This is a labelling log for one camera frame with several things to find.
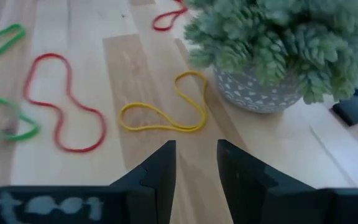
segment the wooden surface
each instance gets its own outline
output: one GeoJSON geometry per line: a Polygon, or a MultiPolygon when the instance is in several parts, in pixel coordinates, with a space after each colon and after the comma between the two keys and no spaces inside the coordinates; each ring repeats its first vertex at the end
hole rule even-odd
{"type": "MultiPolygon", "coordinates": [[[[15,101],[42,125],[29,141],[0,140],[0,185],[106,185],[175,139],[172,223],[230,223],[216,163],[216,141],[224,138],[313,187],[358,187],[358,126],[347,128],[338,121],[328,110],[332,102],[306,106],[300,101],[281,114],[248,113],[221,98],[210,70],[203,71],[209,77],[209,120],[203,130],[130,133],[120,128],[117,114],[132,101],[157,106],[181,123],[195,124],[200,118],[172,89],[175,76],[190,69],[186,56],[191,46],[183,40],[183,26],[194,13],[181,16],[170,32],[150,28],[157,14],[177,8],[170,0],[0,0],[0,29],[14,22],[27,29],[25,39],[0,56],[0,96],[15,101]],[[75,96],[107,118],[108,137],[94,152],[59,151],[52,141],[56,114],[22,100],[29,66],[46,52],[70,60],[75,96]]],[[[30,94],[65,110],[62,139],[67,146],[89,146],[98,138],[99,124],[68,100],[64,82],[61,62],[42,62],[30,94]]],[[[201,103],[196,78],[182,80],[180,88],[201,103]]],[[[142,109],[129,111],[126,122],[165,124],[142,109]]],[[[18,132],[28,128],[0,107],[0,126],[7,125],[18,132]]]]}

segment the white patterned pot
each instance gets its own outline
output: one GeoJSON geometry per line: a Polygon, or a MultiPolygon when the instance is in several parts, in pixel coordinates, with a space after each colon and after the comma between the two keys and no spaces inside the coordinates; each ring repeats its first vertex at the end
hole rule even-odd
{"type": "Polygon", "coordinates": [[[274,113],[296,103],[301,95],[296,91],[296,81],[288,76],[278,86],[262,86],[254,69],[243,73],[227,73],[214,67],[220,92],[235,105],[258,113],[274,113]]]}

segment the wood grain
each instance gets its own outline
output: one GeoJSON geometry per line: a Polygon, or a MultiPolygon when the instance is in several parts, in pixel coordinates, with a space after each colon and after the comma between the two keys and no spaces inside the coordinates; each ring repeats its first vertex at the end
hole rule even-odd
{"type": "MultiPolygon", "coordinates": [[[[0,139],[0,185],[107,185],[127,173],[169,139],[177,140],[177,186],[171,223],[232,223],[216,163],[216,142],[228,139],[276,169],[313,187],[358,187],[358,126],[347,127],[328,109],[333,102],[302,101],[279,114],[241,110],[221,97],[211,69],[206,91],[208,122],[195,133],[151,130],[129,132],[117,121],[121,108],[141,101],[183,124],[195,124],[197,111],[173,91],[176,75],[191,69],[184,26],[197,12],[179,17],[169,32],[151,29],[152,19],[179,6],[165,0],[0,0],[0,29],[19,22],[25,39],[0,56],[0,96],[15,101],[42,125],[39,135],[13,144],[0,139]],[[22,85],[32,60],[43,53],[66,56],[73,67],[73,93],[108,122],[104,144],[89,154],[68,154],[52,141],[56,114],[22,101],[22,85]]],[[[170,18],[161,21],[167,24],[170,18]]],[[[200,81],[186,77],[182,92],[202,102],[200,81]]],[[[30,89],[36,100],[63,108],[63,143],[93,144],[97,119],[65,96],[65,68],[46,60],[30,89]]],[[[133,126],[166,124],[156,113],[133,108],[133,126]]],[[[0,107],[0,127],[25,124],[0,107]]]]}

